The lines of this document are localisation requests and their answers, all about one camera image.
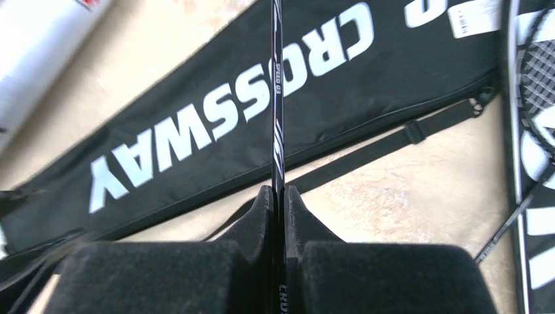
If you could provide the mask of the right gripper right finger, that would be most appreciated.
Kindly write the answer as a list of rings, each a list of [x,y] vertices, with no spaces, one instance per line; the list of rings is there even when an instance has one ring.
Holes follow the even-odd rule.
[[[286,313],[495,313],[470,254],[453,245],[347,243],[284,191]]]

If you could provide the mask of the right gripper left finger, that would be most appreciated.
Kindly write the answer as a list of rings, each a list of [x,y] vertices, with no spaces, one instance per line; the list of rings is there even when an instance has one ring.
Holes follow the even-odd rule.
[[[46,313],[267,313],[272,189],[214,241],[95,242],[63,262]]]

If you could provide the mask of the black CROSSWAY racket bag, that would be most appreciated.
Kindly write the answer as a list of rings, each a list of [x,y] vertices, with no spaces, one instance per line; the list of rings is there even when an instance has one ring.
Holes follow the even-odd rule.
[[[286,1],[283,29],[284,163],[397,131],[295,180],[300,196],[364,164],[422,143],[476,114],[496,95],[497,33],[456,37],[464,2],[418,27],[404,1]],[[1,312],[23,313],[79,247],[121,242],[155,220],[186,213],[272,176],[272,21],[258,1],[27,189],[1,196],[8,235],[43,244],[1,262]],[[394,213],[375,183],[341,188],[378,237],[355,243],[430,244],[415,210]],[[268,221],[272,312],[273,208]]]

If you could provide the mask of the black racket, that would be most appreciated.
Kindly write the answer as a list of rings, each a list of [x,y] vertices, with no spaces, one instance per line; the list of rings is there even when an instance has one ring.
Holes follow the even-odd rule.
[[[272,189],[273,264],[272,313],[287,313],[287,266],[284,223],[284,134],[283,134],[283,16],[281,1],[272,1]]]
[[[518,68],[510,72],[518,87],[514,98],[518,100],[521,123],[546,154],[548,163],[518,207],[477,254],[474,259],[477,264],[486,259],[513,222],[530,206],[541,186],[554,174],[554,126],[550,124],[554,119],[548,117],[549,110],[554,107],[554,40],[547,37],[548,31],[543,31],[553,9],[554,1],[546,1],[533,15],[517,55]]]

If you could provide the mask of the black SPORT racket bag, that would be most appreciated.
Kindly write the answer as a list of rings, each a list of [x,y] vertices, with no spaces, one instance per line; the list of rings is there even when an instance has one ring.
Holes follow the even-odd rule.
[[[511,71],[518,68],[519,51],[546,1],[502,1],[500,68],[503,82],[504,148],[510,214],[518,207],[548,163],[541,147],[524,129],[514,96]],[[554,40],[554,9],[543,31]],[[554,119],[554,107],[548,117]],[[538,190],[530,206],[511,225],[521,313],[554,312],[554,174]]]

